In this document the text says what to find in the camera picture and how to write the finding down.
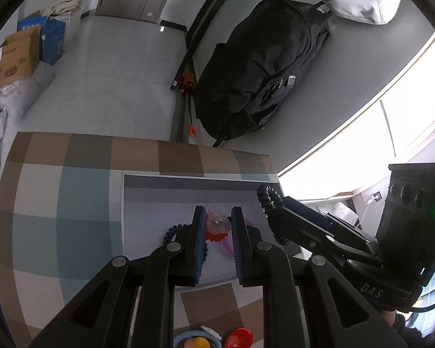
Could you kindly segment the red round hair clip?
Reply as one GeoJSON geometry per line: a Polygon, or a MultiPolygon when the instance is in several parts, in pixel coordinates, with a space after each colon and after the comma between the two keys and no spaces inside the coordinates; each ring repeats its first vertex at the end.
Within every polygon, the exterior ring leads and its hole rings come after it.
{"type": "Polygon", "coordinates": [[[212,206],[206,211],[206,240],[220,242],[228,236],[231,229],[230,217],[216,206],[212,206]]]}

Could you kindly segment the grey cardboard box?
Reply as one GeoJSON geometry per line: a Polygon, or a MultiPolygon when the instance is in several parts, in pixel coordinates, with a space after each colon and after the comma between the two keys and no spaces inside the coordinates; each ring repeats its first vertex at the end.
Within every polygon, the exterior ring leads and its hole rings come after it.
{"type": "Polygon", "coordinates": [[[260,182],[191,177],[124,176],[122,248],[129,259],[143,258],[161,246],[169,229],[190,225],[197,206],[229,217],[234,206],[262,239],[277,247],[257,198],[260,182]]]}

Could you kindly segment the black backpack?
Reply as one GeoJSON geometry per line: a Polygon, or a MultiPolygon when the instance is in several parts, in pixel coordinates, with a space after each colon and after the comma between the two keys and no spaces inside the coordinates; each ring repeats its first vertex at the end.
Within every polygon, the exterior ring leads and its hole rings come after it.
{"type": "Polygon", "coordinates": [[[216,45],[193,94],[216,146],[265,126],[319,53],[331,16],[323,2],[262,0],[216,45]]]}

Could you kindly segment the checkered table cloth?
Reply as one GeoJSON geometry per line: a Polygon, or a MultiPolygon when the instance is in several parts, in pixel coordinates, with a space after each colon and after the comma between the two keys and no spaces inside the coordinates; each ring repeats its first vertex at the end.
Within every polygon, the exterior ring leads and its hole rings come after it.
{"type": "Polygon", "coordinates": [[[0,301],[17,347],[122,252],[125,174],[275,182],[267,155],[127,137],[16,134],[0,179],[0,301]]]}

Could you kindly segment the white plastic bags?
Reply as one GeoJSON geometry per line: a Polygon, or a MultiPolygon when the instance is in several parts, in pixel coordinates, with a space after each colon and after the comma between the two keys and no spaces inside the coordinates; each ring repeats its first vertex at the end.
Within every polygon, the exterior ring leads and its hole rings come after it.
{"type": "Polygon", "coordinates": [[[0,87],[0,141],[7,125],[19,123],[55,77],[55,67],[40,62],[35,72],[0,87]]]}

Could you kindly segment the blue cardboard box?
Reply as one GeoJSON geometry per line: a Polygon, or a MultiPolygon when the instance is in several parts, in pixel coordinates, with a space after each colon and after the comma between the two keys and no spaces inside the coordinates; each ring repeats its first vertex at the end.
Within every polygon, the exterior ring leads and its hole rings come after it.
{"type": "Polygon", "coordinates": [[[17,29],[22,31],[31,27],[40,29],[40,61],[54,65],[63,55],[66,23],[50,16],[31,17],[20,21],[17,29]]]}

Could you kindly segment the brown cardboard box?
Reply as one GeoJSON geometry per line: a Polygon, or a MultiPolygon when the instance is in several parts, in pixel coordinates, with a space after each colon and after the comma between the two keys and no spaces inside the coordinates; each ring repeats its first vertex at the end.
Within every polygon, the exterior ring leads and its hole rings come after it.
{"type": "Polygon", "coordinates": [[[40,28],[33,26],[5,38],[0,46],[0,87],[30,77],[39,63],[40,28]]]}

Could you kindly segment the cream tote bag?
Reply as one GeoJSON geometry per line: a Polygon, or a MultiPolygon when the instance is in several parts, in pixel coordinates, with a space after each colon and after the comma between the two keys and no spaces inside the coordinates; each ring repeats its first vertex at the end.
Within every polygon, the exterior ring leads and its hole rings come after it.
{"type": "Polygon", "coordinates": [[[43,11],[42,17],[59,16],[72,13],[81,7],[81,0],[59,0],[43,11]]]}

